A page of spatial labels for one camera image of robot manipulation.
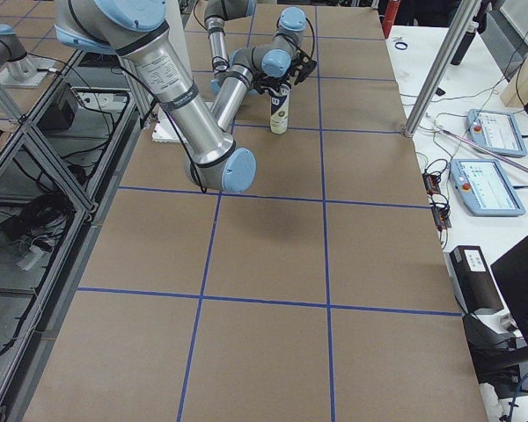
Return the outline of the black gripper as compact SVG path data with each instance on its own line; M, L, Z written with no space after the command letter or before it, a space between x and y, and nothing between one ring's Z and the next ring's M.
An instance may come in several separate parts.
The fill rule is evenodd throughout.
M304 50L298 49L295 57L292 59L287 75L294 85L302 83L316 69L316 61L309 56ZM281 94L289 95L291 83L285 79L281 83Z
M258 75L251 82L250 87L247 91L248 95L262 95L269 93L273 88L273 78L266 75Z

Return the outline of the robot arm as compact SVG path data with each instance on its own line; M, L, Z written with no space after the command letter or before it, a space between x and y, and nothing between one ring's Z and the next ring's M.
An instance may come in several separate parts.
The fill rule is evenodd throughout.
M290 77L304 81L317 63L302 48L304 11L284 9L271 42L228 56L224 25L252 15L253 1L210 1L204 24L219 91L206 105L169 40L163 1L59 1L57 39L77 50L117 55L136 66L145 90L185 137L186 173L200 188L242 193L253 183L253 153L237 146L228 129L250 90L279 92Z
M212 91L216 94L216 98L220 95L225 77L229 74L232 65L232 60L227 53L225 44L225 22L252 16L255 8L255 1L208 1L203 21L208 34L212 56L211 64L214 73L210 85ZM253 78L256 81L256 87L253 87L253 83L249 83L249 93L267 93L272 95L274 84L264 81L266 76L261 65L264 54L271 49L271 44L255 45L253 49L250 67L254 74Z

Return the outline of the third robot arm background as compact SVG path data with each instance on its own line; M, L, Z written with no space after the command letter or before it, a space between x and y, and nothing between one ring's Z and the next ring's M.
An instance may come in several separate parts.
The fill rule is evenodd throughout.
M6 66L6 82L12 86L29 87L38 74L34 60L12 27L0 24L0 69Z

